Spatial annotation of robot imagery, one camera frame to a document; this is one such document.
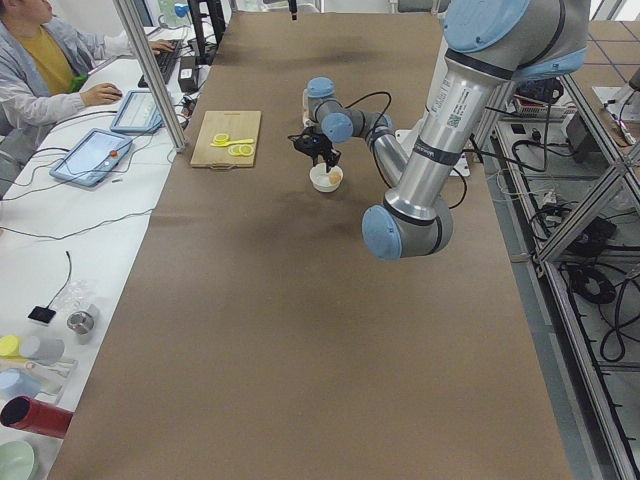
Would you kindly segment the person right hand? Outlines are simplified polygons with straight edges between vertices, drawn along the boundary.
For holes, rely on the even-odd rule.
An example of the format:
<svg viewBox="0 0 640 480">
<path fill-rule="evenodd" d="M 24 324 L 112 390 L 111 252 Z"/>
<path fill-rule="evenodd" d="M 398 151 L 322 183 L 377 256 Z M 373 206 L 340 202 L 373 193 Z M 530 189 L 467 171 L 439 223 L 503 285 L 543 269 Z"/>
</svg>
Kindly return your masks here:
<svg viewBox="0 0 640 480">
<path fill-rule="evenodd" d="M 121 98 L 109 95 L 108 92 L 121 91 L 112 83 L 101 83 L 81 92 L 80 96 L 85 106 L 108 105 L 119 101 Z"/>
</svg>

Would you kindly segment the person left hand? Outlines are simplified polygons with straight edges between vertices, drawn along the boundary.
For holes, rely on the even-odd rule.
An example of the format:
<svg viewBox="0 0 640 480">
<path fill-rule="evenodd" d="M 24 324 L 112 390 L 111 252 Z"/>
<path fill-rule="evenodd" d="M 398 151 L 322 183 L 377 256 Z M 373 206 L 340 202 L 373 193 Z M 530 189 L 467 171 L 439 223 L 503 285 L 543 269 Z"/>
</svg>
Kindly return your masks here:
<svg viewBox="0 0 640 480">
<path fill-rule="evenodd" d="M 175 49 L 174 44 L 168 40 L 150 41 L 149 46 L 154 55 L 160 55 L 163 52 L 172 52 Z"/>
</svg>

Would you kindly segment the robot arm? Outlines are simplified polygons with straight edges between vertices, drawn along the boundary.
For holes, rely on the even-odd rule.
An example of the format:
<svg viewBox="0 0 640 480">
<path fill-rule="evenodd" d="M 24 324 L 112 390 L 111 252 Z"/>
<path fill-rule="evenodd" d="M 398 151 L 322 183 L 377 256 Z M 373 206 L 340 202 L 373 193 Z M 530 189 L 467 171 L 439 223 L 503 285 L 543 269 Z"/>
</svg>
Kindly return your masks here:
<svg viewBox="0 0 640 480">
<path fill-rule="evenodd" d="M 453 1 L 443 22 L 447 71 L 434 103 L 406 151 L 382 113 L 343 106 L 326 77 L 306 88 L 309 126 L 294 148 L 331 170 L 335 144 L 366 141 L 390 187 L 368 208 L 362 235 L 380 259 L 426 256 L 453 232 L 441 197 L 451 171 L 495 89 L 509 81 L 541 80 L 578 70 L 587 47 L 587 1 Z"/>
</svg>

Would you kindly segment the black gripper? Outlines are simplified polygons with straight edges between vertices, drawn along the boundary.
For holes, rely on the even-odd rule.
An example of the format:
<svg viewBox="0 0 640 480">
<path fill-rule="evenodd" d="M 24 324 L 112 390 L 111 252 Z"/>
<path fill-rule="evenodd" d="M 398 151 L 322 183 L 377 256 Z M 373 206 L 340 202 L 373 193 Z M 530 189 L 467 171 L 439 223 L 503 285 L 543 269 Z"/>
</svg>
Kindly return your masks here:
<svg viewBox="0 0 640 480">
<path fill-rule="evenodd" d="M 325 170 L 330 173 L 331 170 L 339 163 L 341 152 L 333 147 L 333 143 L 325 135 L 313 135 L 311 139 L 312 146 L 312 165 L 315 167 L 319 163 L 319 157 L 325 161 Z"/>
</svg>

